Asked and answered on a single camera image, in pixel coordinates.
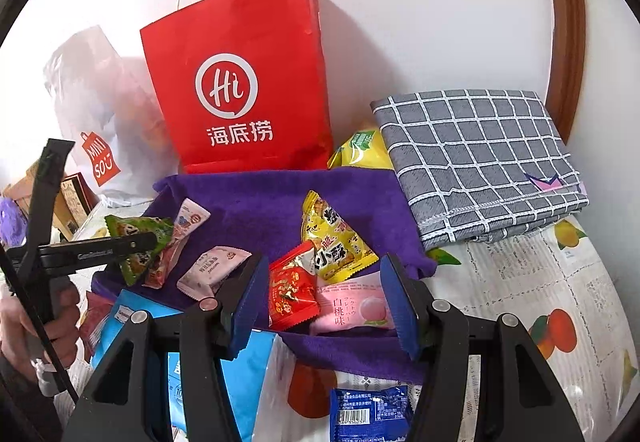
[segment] hi logo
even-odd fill
[[[111,147],[99,135],[91,132],[80,134],[82,140],[82,149],[89,155],[89,160],[94,167],[94,178],[98,187],[111,180],[115,175],[120,173],[120,169],[113,159]]]
[[[254,107],[258,78],[242,57],[216,54],[196,74],[196,93],[207,111],[220,118],[239,118]]]

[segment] white wall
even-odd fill
[[[624,0],[586,0],[582,92],[569,140],[591,205],[580,213],[640,349],[640,24]]]
[[[0,48],[0,187],[18,179],[58,130],[42,67],[72,33],[102,25],[123,56],[176,0],[30,0]],[[551,0],[321,0],[334,136],[348,137],[370,100],[423,89],[546,93]]]

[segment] dark blue snack package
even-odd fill
[[[331,442],[402,442],[414,417],[406,386],[331,390]]]

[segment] yellow snack bag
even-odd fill
[[[302,241],[316,246],[316,272],[328,284],[341,283],[378,257],[315,191],[302,204]]]
[[[378,128],[358,131],[329,158],[327,168],[340,166],[393,169],[385,141]]]

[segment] red paper bag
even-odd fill
[[[89,155],[89,159],[94,165],[95,182],[98,187],[101,187],[120,173],[120,169],[118,169],[113,158],[111,147],[93,131],[88,136],[86,133],[81,133],[80,136],[84,140],[82,149]]]
[[[326,169],[318,0],[203,0],[140,35],[188,173]]]

